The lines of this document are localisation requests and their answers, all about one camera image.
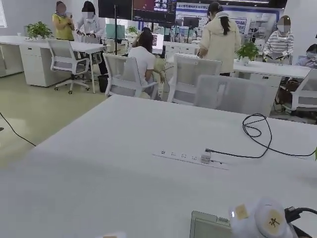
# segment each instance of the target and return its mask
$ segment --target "green plant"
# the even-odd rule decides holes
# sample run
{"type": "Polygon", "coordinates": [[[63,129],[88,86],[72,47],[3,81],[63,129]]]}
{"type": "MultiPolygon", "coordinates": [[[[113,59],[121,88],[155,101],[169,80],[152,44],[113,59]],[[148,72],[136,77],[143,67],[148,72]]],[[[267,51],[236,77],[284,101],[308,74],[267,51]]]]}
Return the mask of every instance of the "green plant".
{"type": "Polygon", "coordinates": [[[52,36],[50,28],[41,21],[27,25],[27,32],[29,39],[37,39],[38,36],[46,39],[52,36]]]}
{"type": "Polygon", "coordinates": [[[135,33],[138,34],[138,29],[135,26],[129,26],[127,28],[128,33],[135,33]]]}
{"type": "Polygon", "coordinates": [[[238,51],[237,56],[239,59],[248,57],[250,60],[255,60],[259,56],[259,49],[252,42],[245,43],[238,51]]]}

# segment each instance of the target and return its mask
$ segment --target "striped shirt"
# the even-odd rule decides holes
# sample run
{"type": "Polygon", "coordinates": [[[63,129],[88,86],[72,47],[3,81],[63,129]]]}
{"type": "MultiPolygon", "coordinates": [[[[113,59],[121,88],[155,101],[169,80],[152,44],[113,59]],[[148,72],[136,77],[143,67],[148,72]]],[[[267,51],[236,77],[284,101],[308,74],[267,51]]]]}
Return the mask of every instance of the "striped shirt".
{"type": "Polygon", "coordinates": [[[263,52],[283,53],[286,52],[290,55],[293,54],[294,48],[294,35],[289,32],[286,37],[280,37],[278,31],[274,31],[267,40],[263,52]]]}

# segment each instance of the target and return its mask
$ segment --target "gray mesh chair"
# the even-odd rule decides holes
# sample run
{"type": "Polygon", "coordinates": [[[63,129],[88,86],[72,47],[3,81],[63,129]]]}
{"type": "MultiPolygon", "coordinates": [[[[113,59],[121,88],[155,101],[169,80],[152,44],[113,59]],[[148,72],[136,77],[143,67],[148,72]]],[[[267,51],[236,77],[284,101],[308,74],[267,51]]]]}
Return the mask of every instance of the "gray mesh chair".
{"type": "Polygon", "coordinates": [[[201,75],[194,106],[252,115],[269,116],[274,101],[270,87],[248,79],[201,75]]]}
{"type": "MultiPolygon", "coordinates": [[[[77,59],[69,41],[48,39],[48,43],[52,54],[52,71],[70,71],[72,75],[84,74],[88,71],[89,59],[77,59]]],[[[55,90],[57,91],[59,86],[67,84],[70,84],[69,94],[73,93],[74,84],[84,86],[87,91],[89,90],[89,86],[83,80],[74,80],[74,77],[57,84],[55,90]]]]}
{"type": "Polygon", "coordinates": [[[312,69],[292,94],[292,103],[282,105],[290,111],[317,111],[317,69],[312,69]]]}
{"type": "Polygon", "coordinates": [[[155,99],[159,85],[156,82],[142,85],[135,58],[105,55],[105,62],[109,76],[105,92],[107,96],[119,94],[140,97],[143,91],[148,93],[151,89],[150,97],[155,99]]]}
{"type": "Polygon", "coordinates": [[[219,75],[222,62],[175,54],[174,65],[167,101],[193,105],[199,76],[219,75]]]}

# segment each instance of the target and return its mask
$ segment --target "woman in beige coat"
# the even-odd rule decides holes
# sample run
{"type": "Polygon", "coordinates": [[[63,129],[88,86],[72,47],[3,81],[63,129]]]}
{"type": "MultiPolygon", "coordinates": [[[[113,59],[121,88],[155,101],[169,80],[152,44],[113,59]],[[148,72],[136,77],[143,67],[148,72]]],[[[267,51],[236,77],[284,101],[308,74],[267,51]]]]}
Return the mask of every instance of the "woman in beige coat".
{"type": "Polygon", "coordinates": [[[223,76],[233,72],[235,52],[241,47],[238,26],[228,16],[219,3],[209,5],[210,21],[204,26],[198,52],[200,58],[222,61],[220,75],[223,76]]]}

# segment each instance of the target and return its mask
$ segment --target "sticker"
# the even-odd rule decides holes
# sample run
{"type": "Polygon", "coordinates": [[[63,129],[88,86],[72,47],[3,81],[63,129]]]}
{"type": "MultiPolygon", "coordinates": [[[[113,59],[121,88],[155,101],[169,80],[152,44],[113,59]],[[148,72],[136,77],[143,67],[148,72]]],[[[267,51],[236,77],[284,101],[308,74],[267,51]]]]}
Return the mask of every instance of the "sticker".
{"type": "Polygon", "coordinates": [[[248,218],[248,212],[244,204],[236,207],[237,219],[242,220],[248,218]]]}
{"type": "Polygon", "coordinates": [[[273,235],[277,234],[279,231],[279,227],[283,222],[283,217],[277,210],[270,210],[268,213],[267,220],[265,222],[265,228],[267,231],[273,235]]]}

